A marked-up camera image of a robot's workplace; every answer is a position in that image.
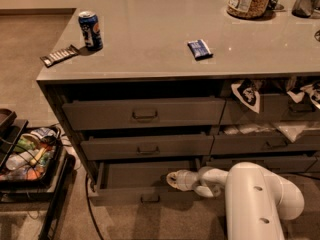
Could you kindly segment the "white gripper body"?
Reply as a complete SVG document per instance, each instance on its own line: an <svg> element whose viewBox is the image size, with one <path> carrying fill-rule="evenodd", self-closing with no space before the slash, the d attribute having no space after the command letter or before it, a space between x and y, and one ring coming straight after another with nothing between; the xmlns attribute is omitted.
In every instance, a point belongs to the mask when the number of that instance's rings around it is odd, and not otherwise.
<svg viewBox="0 0 320 240"><path fill-rule="evenodd" d="M176 173L176 186L181 191L193 190L199 185L198 173L188 170L179 170Z"/></svg>

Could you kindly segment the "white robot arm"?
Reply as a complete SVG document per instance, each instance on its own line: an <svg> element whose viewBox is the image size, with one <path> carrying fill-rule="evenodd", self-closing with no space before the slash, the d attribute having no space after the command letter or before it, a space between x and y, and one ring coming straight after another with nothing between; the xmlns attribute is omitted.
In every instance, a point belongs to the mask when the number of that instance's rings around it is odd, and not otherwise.
<svg viewBox="0 0 320 240"><path fill-rule="evenodd" d="M166 181L205 198L224 193L228 240L285 240L281 222L296 219L305 206L294 183L251 162L228 171L209 166L196 172L178 170Z"/></svg>

